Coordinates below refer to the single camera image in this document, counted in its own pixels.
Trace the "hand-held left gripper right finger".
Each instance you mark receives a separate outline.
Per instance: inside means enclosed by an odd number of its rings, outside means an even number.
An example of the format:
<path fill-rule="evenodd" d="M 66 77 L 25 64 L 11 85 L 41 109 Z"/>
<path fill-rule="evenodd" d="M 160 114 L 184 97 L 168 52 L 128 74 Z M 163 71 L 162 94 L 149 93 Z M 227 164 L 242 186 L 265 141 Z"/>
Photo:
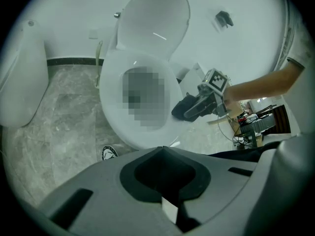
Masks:
<path fill-rule="evenodd" d="M 245 195 L 256 163 L 164 147 L 163 221 L 168 227 L 244 227 L 255 204 Z"/>

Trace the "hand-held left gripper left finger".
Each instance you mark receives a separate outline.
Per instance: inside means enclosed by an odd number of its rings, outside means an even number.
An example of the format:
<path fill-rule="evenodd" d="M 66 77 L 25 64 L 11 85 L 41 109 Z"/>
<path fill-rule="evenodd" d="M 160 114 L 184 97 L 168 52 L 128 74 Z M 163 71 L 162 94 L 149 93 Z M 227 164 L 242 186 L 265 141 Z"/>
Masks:
<path fill-rule="evenodd" d="M 151 152 L 132 152 L 95 163 L 55 190 L 40 204 L 48 218 L 79 189 L 92 195 L 82 207 L 68 232 L 79 236 L 179 236 L 182 232 L 165 215 L 161 203 L 134 199 L 120 182 L 123 166 Z"/>

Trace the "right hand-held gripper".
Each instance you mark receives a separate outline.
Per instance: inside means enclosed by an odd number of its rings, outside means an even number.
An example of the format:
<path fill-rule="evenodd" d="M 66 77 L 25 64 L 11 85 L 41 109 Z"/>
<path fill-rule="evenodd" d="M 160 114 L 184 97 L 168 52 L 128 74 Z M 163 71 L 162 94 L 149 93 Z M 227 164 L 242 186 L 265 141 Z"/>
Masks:
<path fill-rule="evenodd" d="M 228 78 L 216 69 L 207 72 L 201 84 L 198 85 L 198 101 L 195 105 L 184 112 L 185 118 L 198 118 L 207 114 L 224 116 L 228 113 L 224 103 L 224 91 L 227 87 Z"/>

